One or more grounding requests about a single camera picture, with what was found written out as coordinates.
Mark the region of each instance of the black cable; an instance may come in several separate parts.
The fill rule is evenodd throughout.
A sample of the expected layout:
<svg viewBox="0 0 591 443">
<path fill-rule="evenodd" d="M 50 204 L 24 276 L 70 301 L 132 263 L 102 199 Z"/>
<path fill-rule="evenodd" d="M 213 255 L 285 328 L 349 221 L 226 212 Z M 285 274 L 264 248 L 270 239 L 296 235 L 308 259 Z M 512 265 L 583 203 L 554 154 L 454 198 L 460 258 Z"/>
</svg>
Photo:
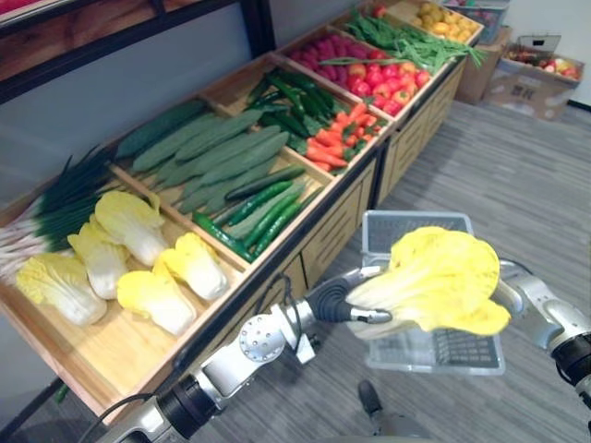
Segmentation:
<svg viewBox="0 0 591 443">
<path fill-rule="evenodd" d="M 84 440 L 86 440 L 88 438 L 88 436 L 90 435 L 90 433 L 92 431 L 94 431 L 94 429 L 96 429 L 102 422 L 103 420 L 110 415 L 113 411 L 115 411 L 116 409 L 120 408 L 121 406 L 123 406 L 124 404 L 128 404 L 132 401 L 137 401 L 137 400 L 147 400 L 150 397 L 153 397 L 154 394 L 152 393 L 140 393 L 140 394 L 134 394 L 134 395 L 130 395 L 129 397 L 125 397 L 123 400 L 118 401 L 117 403 L 115 403 L 114 405 L 110 406 L 109 408 L 107 408 L 104 413 L 102 413 L 101 415 L 99 415 L 96 419 L 96 421 L 90 425 L 90 427 L 86 430 L 86 432 L 84 434 L 82 434 L 82 437 L 80 437 L 78 439 L 78 443 L 84 443 Z"/>
</svg>

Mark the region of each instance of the cardboard box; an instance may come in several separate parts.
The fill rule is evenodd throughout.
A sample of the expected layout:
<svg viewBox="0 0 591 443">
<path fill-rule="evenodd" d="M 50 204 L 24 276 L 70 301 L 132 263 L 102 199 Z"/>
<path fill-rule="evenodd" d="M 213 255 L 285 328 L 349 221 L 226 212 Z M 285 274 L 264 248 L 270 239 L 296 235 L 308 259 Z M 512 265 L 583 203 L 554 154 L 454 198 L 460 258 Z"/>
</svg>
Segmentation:
<svg viewBox="0 0 591 443">
<path fill-rule="evenodd" d="M 583 79 L 585 64 L 554 54 L 576 65 L 579 79 L 549 73 L 502 57 L 488 84 L 485 101 L 544 120 L 556 120 Z"/>
<path fill-rule="evenodd" d="M 470 104 L 480 103 L 487 91 L 488 81 L 509 44 L 511 31 L 508 26 L 503 26 L 494 43 L 479 44 L 476 47 L 480 51 L 487 53 L 487 58 L 481 67 L 476 67 L 474 63 L 468 60 L 465 64 L 462 80 L 460 80 L 460 86 L 455 93 L 455 100 Z"/>
</svg>

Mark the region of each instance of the fruit box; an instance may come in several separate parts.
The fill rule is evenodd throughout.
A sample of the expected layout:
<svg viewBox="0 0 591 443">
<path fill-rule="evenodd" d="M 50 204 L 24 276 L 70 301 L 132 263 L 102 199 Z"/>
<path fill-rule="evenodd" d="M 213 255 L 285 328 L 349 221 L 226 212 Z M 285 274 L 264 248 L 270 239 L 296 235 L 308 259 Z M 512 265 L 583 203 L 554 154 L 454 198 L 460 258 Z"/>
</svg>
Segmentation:
<svg viewBox="0 0 591 443">
<path fill-rule="evenodd" d="M 484 100 L 543 120 L 558 119 L 583 79 L 585 64 L 554 54 L 573 64 L 580 73 L 578 79 L 567 78 L 509 59 L 508 53 L 518 48 L 517 45 L 507 48 L 490 79 Z"/>
</svg>

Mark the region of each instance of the wooden produce stand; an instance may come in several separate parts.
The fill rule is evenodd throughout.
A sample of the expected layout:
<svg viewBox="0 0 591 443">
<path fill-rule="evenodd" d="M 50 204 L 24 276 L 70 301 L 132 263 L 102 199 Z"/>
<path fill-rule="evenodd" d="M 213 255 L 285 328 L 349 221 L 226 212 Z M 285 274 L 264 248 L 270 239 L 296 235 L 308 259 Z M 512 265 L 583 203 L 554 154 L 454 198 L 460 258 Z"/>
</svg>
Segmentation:
<svg viewBox="0 0 591 443">
<path fill-rule="evenodd" d="M 340 102 L 361 102 L 355 95 L 282 56 L 324 32 L 343 31 L 326 26 L 314 30 L 277 54 L 265 54 L 211 84 L 197 96 L 219 114 L 239 114 L 262 75 L 279 66 L 308 74 Z M 281 300 L 282 282 L 274 284 L 261 299 L 278 272 L 291 279 L 296 298 L 314 286 L 361 224 L 365 210 L 374 208 L 389 194 L 435 134 L 449 110 L 464 63 L 464 59 L 455 60 L 444 66 L 400 116 L 392 118 L 372 109 L 387 125 L 349 162 L 344 174 L 328 174 L 283 147 L 273 169 L 287 164 L 302 165 L 306 169 L 305 195 L 320 186 L 324 190 L 252 263 L 202 231 L 170 204 L 178 197 L 179 188 L 159 193 L 166 239 L 172 244 L 182 233 L 197 233 L 216 251 L 230 282 L 227 292 L 215 301 L 189 296 L 199 316 L 180 337 L 170 336 L 149 321 L 134 317 L 116 301 L 109 302 L 105 318 L 87 328 L 72 326 L 50 306 L 34 305 L 4 284 L 0 284 L 0 307 L 30 346 L 97 414 L 129 395 L 166 385 L 192 362 L 202 361 L 232 340 L 242 320 L 253 315 L 253 306 L 264 311 Z M 134 178 L 123 166 L 112 167 L 114 183 L 129 192 L 148 195 L 150 180 Z M 0 225 L 16 218 L 25 203 L 20 201 L 0 214 Z M 131 407 L 120 409 L 108 420 L 116 420 Z"/>
</svg>

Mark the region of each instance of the wooden tray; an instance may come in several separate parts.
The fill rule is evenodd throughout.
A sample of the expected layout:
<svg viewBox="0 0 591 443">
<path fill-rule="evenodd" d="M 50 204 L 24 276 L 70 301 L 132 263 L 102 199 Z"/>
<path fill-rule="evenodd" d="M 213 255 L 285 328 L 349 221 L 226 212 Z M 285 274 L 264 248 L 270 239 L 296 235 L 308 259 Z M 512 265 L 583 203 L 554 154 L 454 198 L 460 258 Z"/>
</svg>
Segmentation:
<svg viewBox="0 0 591 443">
<path fill-rule="evenodd" d="M 240 114 L 247 107 L 248 94 L 259 83 L 262 76 L 265 73 L 272 71 L 275 67 L 280 67 L 281 69 L 290 72 L 297 71 L 297 69 L 288 63 L 284 57 L 278 54 L 265 54 L 222 80 L 213 83 L 201 92 L 201 96 L 208 102 L 215 103 L 215 105 L 223 112 L 227 112 L 231 115 Z M 361 102 L 358 97 L 347 91 L 342 90 L 345 93 L 341 93 L 338 90 L 327 88 L 324 82 L 320 82 L 317 77 L 311 77 L 311 79 L 321 88 L 326 89 L 334 96 L 335 100 L 341 103 L 354 106 Z M 373 114 L 380 118 L 384 118 L 387 125 L 385 125 L 379 134 L 377 134 L 366 147 L 349 162 L 349 165 L 347 166 L 348 169 L 355 167 L 365 155 L 367 155 L 375 146 L 379 145 L 392 132 L 392 118 L 389 115 L 382 111 Z M 288 148 L 285 149 L 290 152 L 291 157 L 301 159 L 301 162 L 309 164 L 311 168 L 319 171 L 324 177 L 331 181 L 338 178 L 317 168 L 313 162 L 310 162 L 308 159 L 297 154 L 294 150 Z"/>
<path fill-rule="evenodd" d="M 123 185 L 134 192 L 123 180 Z M 166 222 L 164 238 L 169 245 L 183 233 L 197 229 L 176 221 L 161 211 Z M 198 312 L 197 320 L 175 337 L 149 320 L 108 302 L 108 311 L 97 323 L 85 328 L 72 325 L 48 305 L 35 305 L 20 291 L 0 283 L 0 306 L 8 319 L 55 373 L 95 412 L 124 397 L 156 388 L 171 372 L 170 362 L 189 340 L 219 309 L 241 282 L 244 268 L 232 255 L 216 248 L 230 288 L 213 302 L 199 299 L 186 286 L 180 285 Z M 145 269 L 131 258 L 131 269 Z"/>
<path fill-rule="evenodd" d="M 333 23 L 335 23 L 337 25 L 343 24 L 346 22 L 347 18 L 350 18 L 350 13 L 346 13 L 346 14 L 338 17 Z M 355 40 L 356 42 L 359 42 L 359 40 L 357 40 L 353 35 L 349 34 L 348 32 L 345 32 L 342 29 L 338 29 L 332 25 L 326 25 L 326 26 L 322 26 L 320 28 L 317 28 L 316 30 L 313 30 L 312 32 L 310 32 L 309 34 L 306 34 L 304 37 L 296 40 L 295 42 L 289 43 L 285 47 L 281 48 L 278 51 L 278 54 L 280 54 L 283 57 L 283 60 L 287 65 L 289 65 L 289 66 L 293 67 L 294 69 L 297 69 L 301 72 L 306 73 L 311 78 L 313 78 L 317 83 L 323 85 L 324 87 L 331 90 L 333 93 L 337 94 L 338 96 L 345 97 L 350 101 L 359 102 L 359 101 L 361 101 L 360 97 L 357 97 L 355 94 L 349 92 L 348 90 L 341 88 L 336 83 L 333 83 L 332 81 L 328 80 L 327 78 L 324 78 L 324 77 L 318 75 L 316 72 L 312 71 L 311 69 L 306 68 L 303 65 L 300 65 L 298 62 L 296 62 L 288 57 L 288 55 L 293 50 L 295 50 L 299 47 L 305 46 L 309 42 L 313 42 L 313 41 L 317 40 L 318 38 L 321 38 L 321 37 L 323 37 L 327 34 L 330 34 L 330 33 L 339 33 L 339 34 L 344 35 L 350 39 Z M 366 45 L 368 48 L 376 49 L 374 46 L 372 46 L 366 42 L 360 42 L 360 43 Z M 402 125 L 404 125 L 406 123 L 406 121 L 408 120 L 410 115 L 413 113 L 413 111 L 416 110 L 415 108 L 417 106 L 420 106 L 422 104 L 422 102 L 427 99 L 429 94 L 432 92 L 434 85 L 437 83 L 438 79 L 445 73 L 446 69 L 449 67 L 449 65 L 451 63 L 452 62 L 448 62 L 448 64 L 444 65 L 440 69 L 439 72 L 437 72 L 437 73 L 435 73 L 435 75 L 431 76 L 431 79 L 429 80 L 429 82 L 427 84 L 425 84 L 423 86 L 423 88 L 420 89 L 420 91 L 412 98 L 412 100 L 409 103 L 406 104 L 406 106 L 396 116 L 391 116 L 389 114 L 386 114 L 381 109 L 378 109 L 375 106 L 369 106 L 369 109 L 371 110 L 371 112 L 373 112 L 376 115 L 379 115 L 380 117 L 387 118 L 390 122 L 392 122 L 390 124 L 390 127 L 388 128 L 388 131 L 387 131 L 388 135 L 391 135 L 394 131 L 396 131 L 396 129 L 399 129 Z"/>
</svg>

